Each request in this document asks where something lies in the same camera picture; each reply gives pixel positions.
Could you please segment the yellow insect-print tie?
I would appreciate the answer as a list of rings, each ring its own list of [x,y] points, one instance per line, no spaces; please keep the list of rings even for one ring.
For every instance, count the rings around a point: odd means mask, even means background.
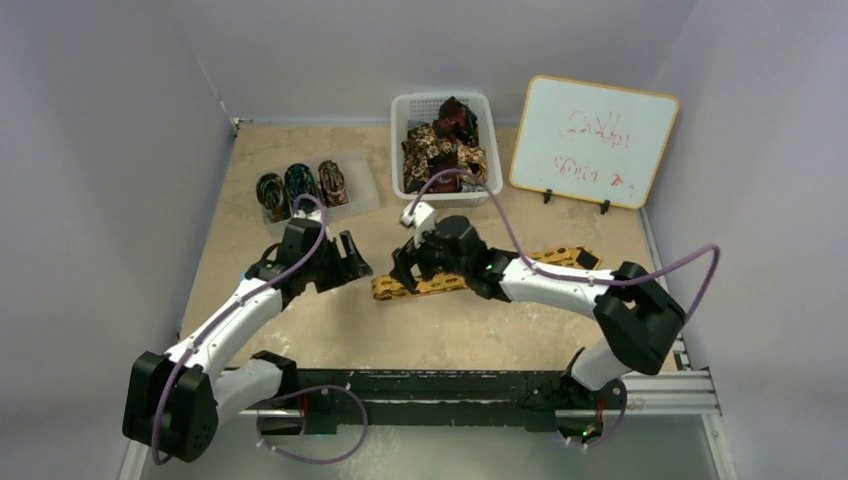
[[[577,269],[597,270],[602,259],[587,247],[557,247],[529,253],[531,260],[550,265],[565,266]],[[466,281],[455,274],[437,274],[430,280],[415,276],[416,291],[412,292],[399,281],[389,275],[379,276],[372,282],[372,298],[376,301],[398,300],[407,297],[423,297],[447,293],[457,290],[467,290]]]

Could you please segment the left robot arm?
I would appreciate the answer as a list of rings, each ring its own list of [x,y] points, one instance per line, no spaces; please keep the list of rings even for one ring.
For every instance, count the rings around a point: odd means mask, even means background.
[[[308,285],[333,290],[373,270],[348,231],[332,235],[318,218],[295,218],[280,242],[249,266],[231,297],[197,330],[164,353],[134,362],[122,431],[149,447],[152,460],[189,463],[210,446],[219,426],[257,403],[284,409],[316,392],[298,379],[295,361],[267,351],[236,370],[228,365],[265,324]]]

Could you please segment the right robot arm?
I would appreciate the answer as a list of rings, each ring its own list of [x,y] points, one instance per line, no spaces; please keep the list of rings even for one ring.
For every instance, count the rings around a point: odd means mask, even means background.
[[[598,324],[602,339],[573,358],[561,381],[573,406],[588,405],[630,372],[658,374],[683,326],[683,309],[657,281],[636,283],[644,271],[638,264],[596,271],[545,265],[489,247],[460,215],[404,213],[400,222],[414,234],[393,252],[390,275],[405,288],[417,291],[417,267],[424,280],[457,275],[482,298],[547,305]]]

